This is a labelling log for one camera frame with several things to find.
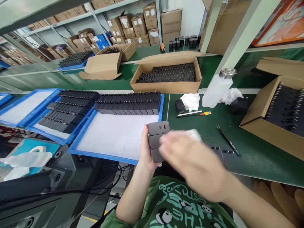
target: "blue tray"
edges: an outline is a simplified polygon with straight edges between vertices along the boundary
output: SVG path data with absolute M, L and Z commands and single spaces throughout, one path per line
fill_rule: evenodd
M 86 122 L 88 116 L 92 113 L 93 110 L 94 110 L 94 106 L 88 111 L 88 113 L 84 116 L 84 118 L 80 121 L 80 123 L 72 131 L 72 133 L 70 134 L 70 136 L 67 139 L 60 138 L 58 136 L 52 135 L 50 133 L 47 133 L 47 132 L 45 132 L 41 129 L 38 129 L 38 128 L 34 127 L 34 125 L 42 119 L 42 116 L 46 116 L 51 111 L 50 109 L 47 109 L 47 108 L 45 108 L 44 112 L 41 113 L 36 119 L 34 119 L 31 123 L 29 123 L 28 126 L 25 129 L 27 129 L 29 131 L 32 131 L 32 132 L 35 132 L 35 133 L 38 133 L 40 135 L 43 135 L 43 136 L 53 140 L 54 142 L 59 143 L 60 145 L 65 145 L 65 144 L 71 143 L 73 141 L 73 139 L 77 136 L 77 134 L 81 130 L 82 126 Z
M 2 114 L 6 113 L 8 110 L 10 110 L 11 108 L 13 108 L 17 104 L 20 104 L 21 102 L 23 102 L 26 99 L 28 99 L 29 97 L 31 97 L 33 94 L 38 93 L 38 92 L 47 92 L 47 91 L 53 91 L 53 93 L 50 96 L 48 96 L 43 102 L 41 102 L 36 108 L 34 108 L 19 123 L 15 124 L 15 123 L 10 123 L 10 122 L 4 121 L 4 120 L 0 120 L 0 122 L 6 124 L 8 126 L 11 126 L 11 127 L 24 127 L 25 125 L 27 125 L 28 123 L 30 123 L 31 121 L 33 121 L 33 119 L 35 119 L 37 116 L 39 116 L 39 114 L 41 113 L 41 111 L 44 110 L 44 108 L 46 108 L 49 103 L 51 103 L 52 101 L 54 101 L 54 100 L 56 100 L 58 98 L 57 95 L 60 93 L 60 89 L 59 88 L 37 89 L 37 90 L 34 90 L 31 93 L 23 96 L 19 100 L 15 101 L 14 103 L 10 104 L 9 106 L 5 107 L 4 109 L 2 109 L 0 111 L 0 116 L 1 116 Z
M 162 120 L 162 111 L 164 108 L 164 98 L 165 98 L 165 95 L 161 94 L 161 104 L 160 104 L 160 108 L 159 108 L 159 118 L 158 118 L 159 122 L 161 122 L 161 120 Z M 90 117 L 88 118 L 87 122 L 84 124 L 83 128 L 80 130 L 79 134 L 77 135 L 77 137 L 75 138 L 74 142 L 72 143 L 72 145 L 70 146 L 70 148 L 68 149 L 67 152 L 70 154 L 90 156 L 90 157 L 99 157 L 99 158 L 105 158 L 105 159 L 114 160 L 114 161 L 118 161 L 118 162 L 124 162 L 127 164 L 137 165 L 137 163 L 138 163 L 137 160 L 117 157 L 117 156 L 111 156 L 111 155 L 98 154 L 98 153 L 93 153 L 93 152 L 88 152 L 88 151 L 81 151 L 81 150 L 76 149 L 79 142 L 81 141 L 82 137 L 84 136 L 86 130 L 88 129 L 89 125 L 91 124 L 92 120 L 96 116 L 96 114 L 97 114 L 97 111 L 94 110 L 92 112 L 92 114 L 90 115 Z
M 86 66 L 86 62 L 88 61 L 88 59 L 86 61 L 84 61 L 82 64 L 79 64 L 79 65 L 74 65 L 74 66 L 66 66 L 66 67 L 59 67 L 57 68 L 57 70 L 60 70 L 60 71 L 64 71 L 64 70 L 74 70 L 74 69 L 79 69 L 79 68 L 83 68 Z
M 13 98 L 13 96 L 9 93 L 0 93 L 0 97 L 5 97 L 0 100 L 0 106 Z

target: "box flap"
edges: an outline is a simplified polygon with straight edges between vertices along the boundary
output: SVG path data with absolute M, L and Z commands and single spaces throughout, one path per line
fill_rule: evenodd
M 256 66 L 257 69 L 269 73 L 283 75 L 303 80 L 304 62 L 286 60 L 282 58 L 264 57 Z

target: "white tissue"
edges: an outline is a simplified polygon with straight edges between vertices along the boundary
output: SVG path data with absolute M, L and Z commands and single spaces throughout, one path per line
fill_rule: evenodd
M 185 105 L 185 109 L 189 110 L 189 112 L 199 109 L 200 95 L 198 93 L 186 93 L 181 97 L 181 100 Z
M 238 97 L 243 98 L 242 93 L 237 88 L 231 88 L 219 102 L 223 102 L 226 105 L 230 105 Z

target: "person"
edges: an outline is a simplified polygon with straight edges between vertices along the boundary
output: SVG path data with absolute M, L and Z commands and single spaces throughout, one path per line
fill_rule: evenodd
M 294 227 L 268 202 L 225 170 L 207 146 L 182 131 L 170 131 L 160 139 L 163 158 L 186 180 L 154 176 L 148 129 L 144 127 L 139 162 L 117 209 L 105 219 L 105 227 L 237 227 L 221 205 L 232 208 L 251 228 Z

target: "stacked cardboard box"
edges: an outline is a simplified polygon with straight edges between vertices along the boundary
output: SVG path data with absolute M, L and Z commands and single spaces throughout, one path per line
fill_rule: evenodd
M 161 14 L 162 41 L 169 43 L 171 38 L 181 36 L 182 9 Z
M 156 15 L 156 4 L 151 3 L 143 8 L 143 15 L 149 34 L 151 45 L 159 45 L 158 23 Z

